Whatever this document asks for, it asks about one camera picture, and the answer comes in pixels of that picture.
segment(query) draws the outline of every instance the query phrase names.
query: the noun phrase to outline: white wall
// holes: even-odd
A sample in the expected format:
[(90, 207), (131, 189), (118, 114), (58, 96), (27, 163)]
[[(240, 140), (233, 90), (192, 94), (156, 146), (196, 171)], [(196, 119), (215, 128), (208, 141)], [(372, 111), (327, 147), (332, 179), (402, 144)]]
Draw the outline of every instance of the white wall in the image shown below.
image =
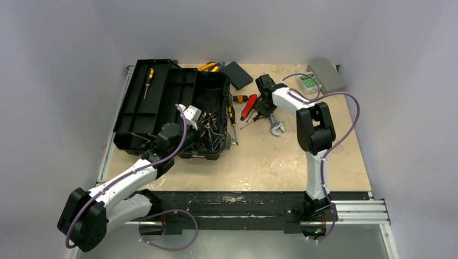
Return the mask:
[(340, 64), (376, 0), (94, 0), (121, 57)]
[(458, 2), (378, 0), (341, 72), (402, 258), (458, 253)]
[(94, 185), (123, 69), (91, 1), (0, 2), (1, 258), (64, 258), (57, 221)]

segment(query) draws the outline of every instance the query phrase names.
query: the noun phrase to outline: beige tabletop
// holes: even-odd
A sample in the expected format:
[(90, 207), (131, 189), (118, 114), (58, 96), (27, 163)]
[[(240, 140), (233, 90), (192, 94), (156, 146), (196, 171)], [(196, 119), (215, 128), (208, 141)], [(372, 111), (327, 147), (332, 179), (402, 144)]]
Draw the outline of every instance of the beige tabletop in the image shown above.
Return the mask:
[[(198, 67), (199, 65), (182, 65)], [(269, 74), (278, 83), (283, 77), (306, 72), (307, 65), (241, 65), (253, 79)], [(285, 83), (298, 88), (293, 78)], [(256, 84), (249, 84), (240, 91), (233, 86), (233, 95), (259, 94)], [(329, 105), (336, 139), (350, 128), (352, 121), (344, 96), (331, 96), (323, 100)], [(239, 146), (223, 151), (216, 161), (200, 158), (175, 157), (175, 165), (161, 178), (150, 183), (151, 190), (305, 190), (307, 163), (305, 153), (299, 147), (295, 118), (281, 108), (275, 110), (275, 118), (283, 121), (286, 132), (275, 137), (270, 131), (270, 120), (260, 119), (239, 130), (245, 122), (239, 121), (245, 104), (234, 103)], [(228, 127), (233, 136), (233, 129)], [(138, 157), (114, 149), (107, 180), (132, 166)], [(370, 190), (369, 180), (362, 160), (356, 135), (349, 137), (329, 155), (329, 187), (331, 190)]]

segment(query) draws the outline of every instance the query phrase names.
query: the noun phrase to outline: adjustable wrench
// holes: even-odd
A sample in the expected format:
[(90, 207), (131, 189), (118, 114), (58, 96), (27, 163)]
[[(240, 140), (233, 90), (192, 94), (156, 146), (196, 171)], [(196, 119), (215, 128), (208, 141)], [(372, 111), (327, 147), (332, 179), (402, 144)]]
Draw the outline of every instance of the adjustable wrench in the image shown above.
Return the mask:
[(280, 129), (282, 133), (285, 132), (285, 127), (283, 127), (283, 122), (275, 120), (273, 113), (269, 116), (269, 119), (271, 120), (271, 132), (274, 136), (276, 137), (280, 136), (280, 134), (277, 132), (278, 129)]

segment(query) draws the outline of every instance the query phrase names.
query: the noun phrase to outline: toolbox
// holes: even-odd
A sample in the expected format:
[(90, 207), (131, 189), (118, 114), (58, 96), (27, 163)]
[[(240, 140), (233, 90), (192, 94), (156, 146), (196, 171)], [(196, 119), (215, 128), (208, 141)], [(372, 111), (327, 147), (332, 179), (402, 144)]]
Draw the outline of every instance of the toolbox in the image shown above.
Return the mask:
[[(146, 74), (154, 69), (146, 97)], [(219, 134), (226, 136), (207, 153), (192, 149), (182, 151), (181, 158), (216, 160), (231, 146), (227, 132), (229, 78), (219, 72), (199, 72), (195, 68), (179, 67), (170, 59), (138, 60), (114, 125), (114, 144), (132, 155), (145, 153), (151, 142), (168, 122), (182, 126), (175, 104), (193, 105), (202, 112), (217, 111)]]

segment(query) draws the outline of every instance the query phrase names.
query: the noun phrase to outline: red utility knife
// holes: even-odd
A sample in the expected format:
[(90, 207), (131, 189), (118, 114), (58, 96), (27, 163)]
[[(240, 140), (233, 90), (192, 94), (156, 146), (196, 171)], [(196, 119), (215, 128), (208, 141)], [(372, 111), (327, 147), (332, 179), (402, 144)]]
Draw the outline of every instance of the red utility knife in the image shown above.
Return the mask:
[(250, 111), (253, 109), (254, 104), (256, 103), (256, 99), (258, 98), (257, 94), (252, 94), (250, 97), (248, 97), (248, 101), (246, 102), (246, 106), (244, 110), (242, 111), (242, 116), (240, 117), (240, 120), (245, 120)]

